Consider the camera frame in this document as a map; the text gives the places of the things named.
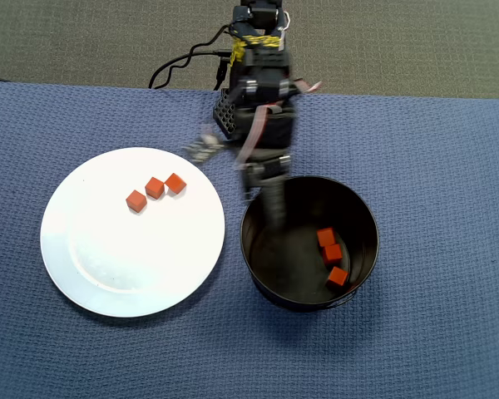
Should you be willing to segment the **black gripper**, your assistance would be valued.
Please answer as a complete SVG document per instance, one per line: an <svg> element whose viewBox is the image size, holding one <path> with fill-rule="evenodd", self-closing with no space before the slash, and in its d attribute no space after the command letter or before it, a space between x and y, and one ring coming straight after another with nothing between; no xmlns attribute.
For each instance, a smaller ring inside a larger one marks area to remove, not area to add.
<svg viewBox="0 0 499 399"><path fill-rule="evenodd" d="M290 170L291 156L286 149L256 149L239 164L245 195L253 188L262 187L262 203L267 224L272 229L282 229L286 217L284 178Z"/></svg>

